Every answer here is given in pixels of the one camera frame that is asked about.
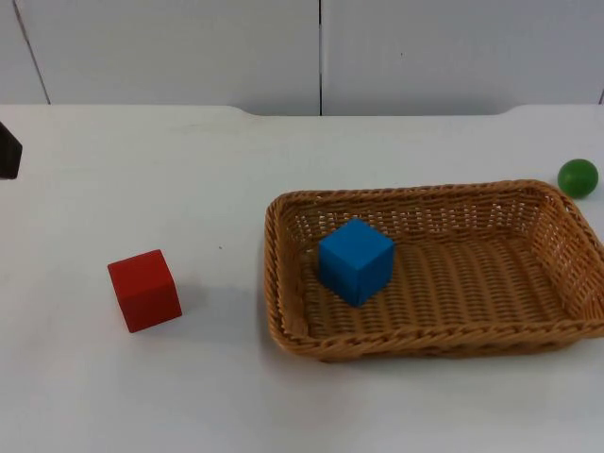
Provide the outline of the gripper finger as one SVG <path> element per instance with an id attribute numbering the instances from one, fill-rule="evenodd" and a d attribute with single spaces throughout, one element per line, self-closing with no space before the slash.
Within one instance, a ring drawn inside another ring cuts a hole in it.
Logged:
<path id="1" fill-rule="evenodd" d="M 0 178 L 16 179 L 19 174 L 23 146 L 19 140 L 0 123 Z"/>

